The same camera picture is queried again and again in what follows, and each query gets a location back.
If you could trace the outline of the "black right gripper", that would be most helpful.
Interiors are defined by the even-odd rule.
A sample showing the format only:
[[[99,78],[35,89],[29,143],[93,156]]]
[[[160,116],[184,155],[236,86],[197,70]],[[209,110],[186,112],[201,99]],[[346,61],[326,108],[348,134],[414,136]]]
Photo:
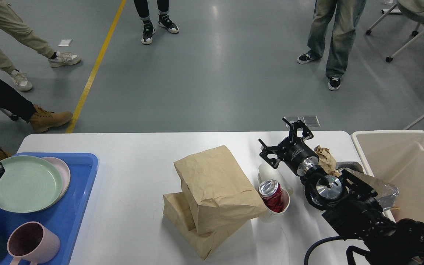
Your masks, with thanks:
[[[283,161],[291,171],[297,176],[305,176],[308,170],[318,165],[317,154],[304,142],[313,139],[312,131],[301,121],[288,121],[285,117],[282,120],[289,127],[289,144],[284,146],[267,146],[262,139],[261,152],[259,156],[273,169],[277,169]]]

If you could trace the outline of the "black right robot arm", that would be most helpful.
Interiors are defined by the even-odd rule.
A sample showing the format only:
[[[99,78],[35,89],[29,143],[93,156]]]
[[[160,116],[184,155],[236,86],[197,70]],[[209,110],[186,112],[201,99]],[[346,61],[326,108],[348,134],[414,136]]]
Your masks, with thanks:
[[[348,170],[330,176],[318,164],[317,154],[306,144],[313,134],[301,120],[288,123],[289,136],[277,146],[261,143],[260,156],[276,169],[284,162],[300,177],[308,203],[323,211],[323,218],[337,236],[319,240],[309,247],[304,264],[312,251],[334,240],[362,240],[367,250],[350,245],[347,263],[354,265],[354,253],[371,265],[424,265],[424,223],[412,219],[393,222],[383,215],[377,192]]]

